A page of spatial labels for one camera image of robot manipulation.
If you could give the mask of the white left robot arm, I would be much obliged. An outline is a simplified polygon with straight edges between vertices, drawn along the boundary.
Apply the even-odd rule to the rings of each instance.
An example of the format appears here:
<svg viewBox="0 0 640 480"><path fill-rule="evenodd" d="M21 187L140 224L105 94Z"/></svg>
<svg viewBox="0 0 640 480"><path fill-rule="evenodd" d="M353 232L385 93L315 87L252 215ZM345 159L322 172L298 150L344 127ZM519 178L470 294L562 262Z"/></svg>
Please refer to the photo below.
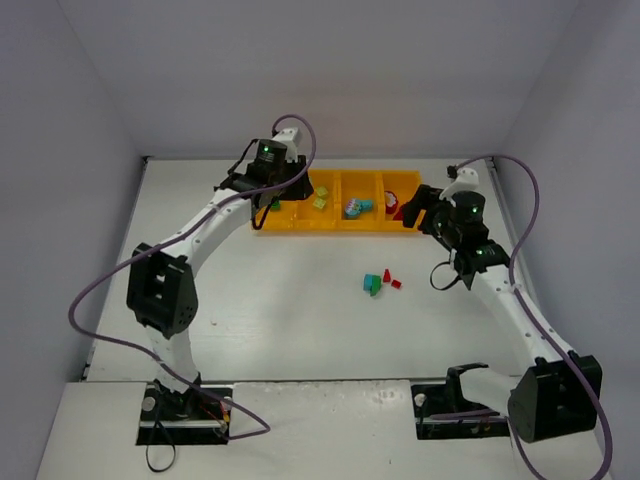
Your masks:
<svg viewBox="0 0 640 480"><path fill-rule="evenodd" d="M151 341L160 367L157 383L177 394L201 382L191 350L189 326L199 306L195 278L210 255L239 227L275 200L311 196L309 176L299 175L306 158L298 153L301 133L283 129L257 141L256 156L239 173L235 167L214 188L210 202L175 237L187 237L133 263L126 296Z"/></svg>

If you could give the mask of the light blue lego brick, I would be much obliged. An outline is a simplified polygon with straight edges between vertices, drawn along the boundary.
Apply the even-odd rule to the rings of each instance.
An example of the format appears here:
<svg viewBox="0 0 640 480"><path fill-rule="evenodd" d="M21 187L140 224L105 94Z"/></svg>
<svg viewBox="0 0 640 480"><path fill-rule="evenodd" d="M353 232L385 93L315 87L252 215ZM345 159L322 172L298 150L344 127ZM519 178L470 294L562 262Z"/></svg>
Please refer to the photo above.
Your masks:
<svg viewBox="0 0 640 480"><path fill-rule="evenodd" d="M379 275L365 274L363 279L363 290L371 291L374 288L379 288L382 279Z"/></svg>

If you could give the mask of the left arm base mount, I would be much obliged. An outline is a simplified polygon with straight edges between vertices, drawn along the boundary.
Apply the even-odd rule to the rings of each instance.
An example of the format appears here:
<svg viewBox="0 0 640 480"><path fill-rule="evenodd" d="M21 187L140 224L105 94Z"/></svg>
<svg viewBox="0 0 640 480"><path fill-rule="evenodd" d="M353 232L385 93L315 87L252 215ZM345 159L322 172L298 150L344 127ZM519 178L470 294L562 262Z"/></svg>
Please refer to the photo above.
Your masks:
<svg viewBox="0 0 640 480"><path fill-rule="evenodd" d="M204 387L223 401L187 390L171 392L156 382L145 386L140 407L138 446L227 445L232 407L228 387Z"/></svg>

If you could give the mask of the red round lego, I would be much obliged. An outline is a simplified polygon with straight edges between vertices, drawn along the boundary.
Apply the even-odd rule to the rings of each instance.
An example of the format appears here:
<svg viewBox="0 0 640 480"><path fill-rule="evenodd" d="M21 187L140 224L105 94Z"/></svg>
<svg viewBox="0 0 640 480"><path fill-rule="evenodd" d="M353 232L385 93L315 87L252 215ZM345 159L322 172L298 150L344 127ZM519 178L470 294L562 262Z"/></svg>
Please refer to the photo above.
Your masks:
<svg viewBox="0 0 640 480"><path fill-rule="evenodd" d="M393 220L394 221L402 221L404 218L404 214L403 214L403 208L400 207L394 214L393 216Z"/></svg>

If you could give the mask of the small lime lego brick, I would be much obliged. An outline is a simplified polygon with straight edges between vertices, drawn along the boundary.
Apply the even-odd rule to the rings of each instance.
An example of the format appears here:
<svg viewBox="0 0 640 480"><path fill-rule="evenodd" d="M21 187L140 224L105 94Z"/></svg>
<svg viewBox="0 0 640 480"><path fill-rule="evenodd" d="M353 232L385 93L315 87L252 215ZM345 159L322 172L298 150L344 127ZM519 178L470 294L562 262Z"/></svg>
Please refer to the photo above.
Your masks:
<svg viewBox="0 0 640 480"><path fill-rule="evenodd" d="M326 201L322 198L316 198L313 202L313 207L317 210L322 211L326 206Z"/></svg>

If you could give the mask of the blue flower lego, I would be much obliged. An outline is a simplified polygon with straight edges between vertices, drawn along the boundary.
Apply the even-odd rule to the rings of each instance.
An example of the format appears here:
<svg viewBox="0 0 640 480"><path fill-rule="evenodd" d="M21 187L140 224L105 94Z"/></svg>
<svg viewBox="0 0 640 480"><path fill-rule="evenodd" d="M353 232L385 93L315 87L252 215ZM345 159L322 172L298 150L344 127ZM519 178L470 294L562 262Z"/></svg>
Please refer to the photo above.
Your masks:
<svg viewBox="0 0 640 480"><path fill-rule="evenodd" d="M346 220L355 220L360 216L361 212L362 212L361 201L357 198L351 198L347 201L346 206L344 208L344 218Z"/></svg>

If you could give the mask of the green curved lego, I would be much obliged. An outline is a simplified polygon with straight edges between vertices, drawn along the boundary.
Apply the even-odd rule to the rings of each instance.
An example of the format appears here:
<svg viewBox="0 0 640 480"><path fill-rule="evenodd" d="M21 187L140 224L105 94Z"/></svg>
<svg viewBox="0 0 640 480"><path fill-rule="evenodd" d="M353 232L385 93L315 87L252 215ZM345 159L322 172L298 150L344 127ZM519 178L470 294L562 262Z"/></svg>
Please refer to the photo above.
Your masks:
<svg viewBox="0 0 640 480"><path fill-rule="evenodd" d="M382 288L382 280L378 277L372 279L369 293L372 297L376 296Z"/></svg>

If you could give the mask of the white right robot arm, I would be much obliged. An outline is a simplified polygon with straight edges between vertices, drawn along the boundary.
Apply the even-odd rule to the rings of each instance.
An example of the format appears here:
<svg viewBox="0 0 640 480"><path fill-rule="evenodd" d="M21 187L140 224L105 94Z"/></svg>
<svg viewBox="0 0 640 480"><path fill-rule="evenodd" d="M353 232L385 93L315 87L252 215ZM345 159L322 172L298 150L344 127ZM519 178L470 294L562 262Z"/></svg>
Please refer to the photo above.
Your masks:
<svg viewBox="0 0 640 480"><path fill-rule="evenodd" d="M589 431L602 368L562 340L509 276L510 257L483 222L485 198L462 190L444 199L421 185L401 208L403 224L442 245L461 282L499 321L511 341L519 372L511 378L484 363L451 367L447 389L455 412L474 405L506 416L521 440L534 443Z"/></svg>

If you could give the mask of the red flower lego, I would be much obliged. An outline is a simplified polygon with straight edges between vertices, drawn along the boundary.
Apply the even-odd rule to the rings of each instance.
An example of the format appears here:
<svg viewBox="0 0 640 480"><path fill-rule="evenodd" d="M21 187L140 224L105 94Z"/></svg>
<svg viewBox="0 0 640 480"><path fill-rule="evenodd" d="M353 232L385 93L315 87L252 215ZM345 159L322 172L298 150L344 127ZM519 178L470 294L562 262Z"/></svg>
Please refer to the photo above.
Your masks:
<svg viewBox="0 0 640 480"><path fill-rule="evenodd" d="M385 212L389 215L393 214L399 206L397 195L393 191L386 190L384 192Z"/></svg>

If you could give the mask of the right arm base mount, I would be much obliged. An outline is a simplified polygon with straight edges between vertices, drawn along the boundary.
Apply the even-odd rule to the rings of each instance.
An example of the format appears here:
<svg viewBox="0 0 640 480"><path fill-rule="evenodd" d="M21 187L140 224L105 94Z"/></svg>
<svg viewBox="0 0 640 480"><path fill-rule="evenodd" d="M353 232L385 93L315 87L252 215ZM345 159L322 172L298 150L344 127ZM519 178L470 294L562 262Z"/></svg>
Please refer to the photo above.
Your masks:
<svg viewBox="0 0 640 480"><path fill-rule="evenodd" d="M487 365L463 364L450 367L445 379L439 383L411 384L418 440L480 440L510 436L506 419L462 395L461 374L482 368L487 368Z"/></svg>

